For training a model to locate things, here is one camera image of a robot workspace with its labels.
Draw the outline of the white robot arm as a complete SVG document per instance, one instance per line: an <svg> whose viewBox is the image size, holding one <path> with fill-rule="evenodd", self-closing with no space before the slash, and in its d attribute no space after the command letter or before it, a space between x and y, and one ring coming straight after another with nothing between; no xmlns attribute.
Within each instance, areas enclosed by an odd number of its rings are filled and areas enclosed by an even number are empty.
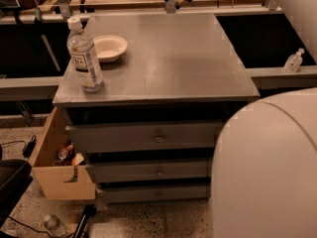
<svg viewBox="0 0 317 238"><path fill-rule="evenodd" d="M317 238L317 87L240 109L211 179L213 238Z"/></svg>

